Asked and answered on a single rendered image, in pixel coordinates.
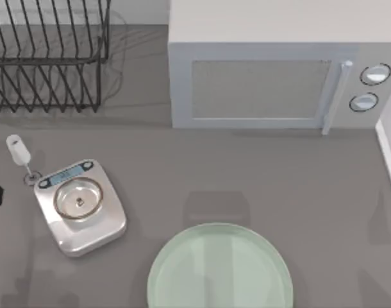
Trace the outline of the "pale green round plate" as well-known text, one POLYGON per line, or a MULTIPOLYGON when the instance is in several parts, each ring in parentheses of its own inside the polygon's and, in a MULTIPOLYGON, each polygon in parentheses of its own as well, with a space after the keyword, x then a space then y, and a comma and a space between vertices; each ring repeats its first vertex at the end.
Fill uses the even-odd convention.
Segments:
POLYGON ((172 237, 147 278, 148 308, 294 308, 287 264, 253 230, 205 223, 172 237))

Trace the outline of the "pale microwave oven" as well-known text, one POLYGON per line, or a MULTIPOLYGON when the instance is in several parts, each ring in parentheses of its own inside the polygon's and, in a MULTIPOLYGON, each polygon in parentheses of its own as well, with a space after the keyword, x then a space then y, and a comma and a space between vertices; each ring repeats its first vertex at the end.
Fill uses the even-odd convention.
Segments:
POLYGON ((320 130, 340 63, 353 68, 332 129, 375 127, 391 76, 391 0, 171 0, 169 79, 174 128, 320 130), (353 112, 368 92, 379 103, 353 112))

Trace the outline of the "silver kitchen scale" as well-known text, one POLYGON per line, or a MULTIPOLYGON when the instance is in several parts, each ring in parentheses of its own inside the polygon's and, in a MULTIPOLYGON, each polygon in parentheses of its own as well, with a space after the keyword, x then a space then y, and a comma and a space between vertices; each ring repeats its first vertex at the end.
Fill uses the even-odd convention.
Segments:
POLYGON ((41 177, 33 191, 54 240, 68 257, 81 257, 126 231, 121 199, 94 159, 41 177))

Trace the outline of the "small microwave knob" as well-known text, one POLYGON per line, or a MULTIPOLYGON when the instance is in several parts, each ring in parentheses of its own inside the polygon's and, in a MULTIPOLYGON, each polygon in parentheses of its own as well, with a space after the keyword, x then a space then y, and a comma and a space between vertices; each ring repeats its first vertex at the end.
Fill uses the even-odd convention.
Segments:
POLYGON ((349 102, 349 107, 353 112, 366 112, 373 109, 379 103, 379 98, 374 93, 368 92, 353 97, 349 102))

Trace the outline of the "white handheld milk frother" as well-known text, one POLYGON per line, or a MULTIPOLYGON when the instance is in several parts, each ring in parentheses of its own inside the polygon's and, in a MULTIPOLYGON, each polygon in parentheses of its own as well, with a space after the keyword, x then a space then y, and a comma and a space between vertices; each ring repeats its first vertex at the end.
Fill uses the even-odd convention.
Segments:
POLYGON ((6 138, 6 146, 13 162, 20 167, 24 167, 26 174, 24 176, 24 183, 28 186, 34 186, 41 174, 38 171, 33 171, 30 168, 31 154, 19 135, 9 135, 6 138))

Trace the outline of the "large microwave knob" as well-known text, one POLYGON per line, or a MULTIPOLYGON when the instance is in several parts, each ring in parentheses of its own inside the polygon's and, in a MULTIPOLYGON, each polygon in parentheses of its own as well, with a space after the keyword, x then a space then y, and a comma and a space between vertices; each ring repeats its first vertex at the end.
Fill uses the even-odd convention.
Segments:
POLYGON ((375 86, 385 82, 390 76, 391 67, 387 64, 378 64, 366 67, 360 75, 360 81, 364 85, 375 86))

